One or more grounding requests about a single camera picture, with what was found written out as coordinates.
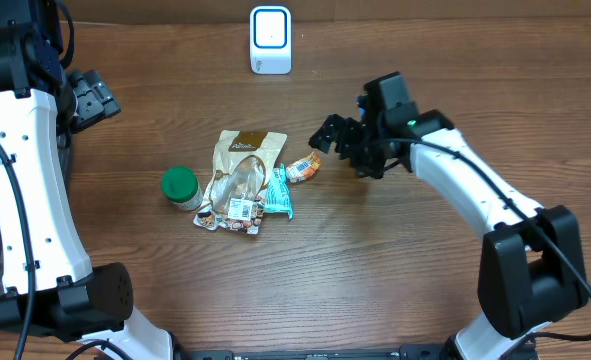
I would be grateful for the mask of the beige brown snack pouch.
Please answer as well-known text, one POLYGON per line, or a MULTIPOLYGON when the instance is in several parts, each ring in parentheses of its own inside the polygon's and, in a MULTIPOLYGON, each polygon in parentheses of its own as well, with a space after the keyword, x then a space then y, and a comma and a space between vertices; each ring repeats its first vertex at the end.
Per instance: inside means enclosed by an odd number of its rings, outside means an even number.
POLYGON ((256 235, 264 216, 274 165, 287 140, 283 133, 221 132, 214 147, 212 177, 193 223, 256 235))

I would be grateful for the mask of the orange snack packet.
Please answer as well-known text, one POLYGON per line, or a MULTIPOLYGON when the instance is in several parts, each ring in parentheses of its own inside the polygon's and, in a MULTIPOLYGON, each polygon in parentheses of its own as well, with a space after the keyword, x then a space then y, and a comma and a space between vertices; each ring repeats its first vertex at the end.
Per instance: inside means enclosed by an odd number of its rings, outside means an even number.
POLYGON ((315 152, 311 152, 286 167, 286 175, 291 183, 307 181, 315 176, 321 167, 321 160, 315 152))

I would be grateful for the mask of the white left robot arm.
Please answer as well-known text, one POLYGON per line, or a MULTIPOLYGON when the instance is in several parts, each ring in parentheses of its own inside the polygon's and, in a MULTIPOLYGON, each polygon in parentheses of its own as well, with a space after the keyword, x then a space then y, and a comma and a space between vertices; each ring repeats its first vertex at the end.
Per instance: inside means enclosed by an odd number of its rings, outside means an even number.
POLYGON ((0 330, 75 342, 113 359, 177 359, 173 335, 136 307, 126 267, 93 266, 75 228, 60 137, 115 116, 95 71, 71 69, 74 25, 58 1, 0 1, 0 330))

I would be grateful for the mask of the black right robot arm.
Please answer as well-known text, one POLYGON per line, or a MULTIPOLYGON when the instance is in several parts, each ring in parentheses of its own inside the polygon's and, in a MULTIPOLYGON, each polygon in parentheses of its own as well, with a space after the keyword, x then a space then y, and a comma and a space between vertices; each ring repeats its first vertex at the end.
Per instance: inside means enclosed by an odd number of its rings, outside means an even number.
POLYGON ((591 286, 579 224, 502 179, 439 110, 422 112, 394 72, 365 84, 359 119, 332 114, 310 147, 335 151, 357 176, 398 165, 437 191, 481 241, 480 314, 444 344, 403 345, 402 359, 535 359, 541 338, 591 341, 591 286))

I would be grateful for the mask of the teal snack packet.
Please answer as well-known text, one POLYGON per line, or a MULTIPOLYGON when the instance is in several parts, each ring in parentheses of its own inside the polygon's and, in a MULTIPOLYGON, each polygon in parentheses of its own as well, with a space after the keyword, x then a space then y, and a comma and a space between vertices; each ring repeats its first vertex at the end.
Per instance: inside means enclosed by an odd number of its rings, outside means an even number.
POLYGON ((294 212, 283 164, 272 170, 266 189, 264 211, 269 214, 286 214, 292 219, 294 212))

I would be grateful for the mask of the green lid white jar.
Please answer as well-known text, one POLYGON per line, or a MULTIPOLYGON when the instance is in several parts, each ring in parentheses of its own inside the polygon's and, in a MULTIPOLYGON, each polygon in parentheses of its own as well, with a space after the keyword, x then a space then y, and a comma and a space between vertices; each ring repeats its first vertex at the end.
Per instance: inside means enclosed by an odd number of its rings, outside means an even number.
POLYGON ((186 167, 168 169, 161 180, 163 195, 184 211, 197 209, 203 201, 203 191, 195 174, 186 167))

